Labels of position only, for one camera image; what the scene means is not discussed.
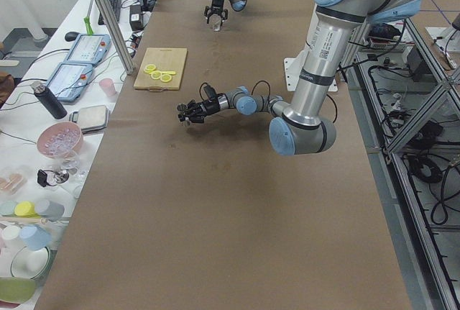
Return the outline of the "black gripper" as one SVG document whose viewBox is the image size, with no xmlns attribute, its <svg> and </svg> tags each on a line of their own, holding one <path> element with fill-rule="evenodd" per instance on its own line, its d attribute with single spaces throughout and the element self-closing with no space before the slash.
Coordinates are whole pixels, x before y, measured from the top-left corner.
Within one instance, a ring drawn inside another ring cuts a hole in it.
<svg viewBox="0 0 460 310">
<path fill-rule="evenodd" d="M 218 113 L 224 109 L 227 109 L 227 96 L 224 93 L 216 93 L 214 87 L 208 83 L 203 83 L 199 89 L 204 89 L 205 94 L 207 95 L 206 100 L 202 100 L 200 103 L 196 103 L 194 100 L 191 100 L 187 104 L 180 103 L 177 105 L 178 111 L 193 111 L 195 110 L 195 115 L 187 116 L 184 114 L 179 114 L 178 118 L 183 125 L 191 124 L 203 124 L 207 116 L 211 116 L 215 113 Z"/>
<path fill-rule="evenodd" d="M 228 10 L 224 9 L 224 0 L 211 0 L 211 5 L 205 7 L 203 14 L 207 24 L 209 24 L 213 15 L 220 16 L 220 25 L 228 19 Z"/>
</svg>

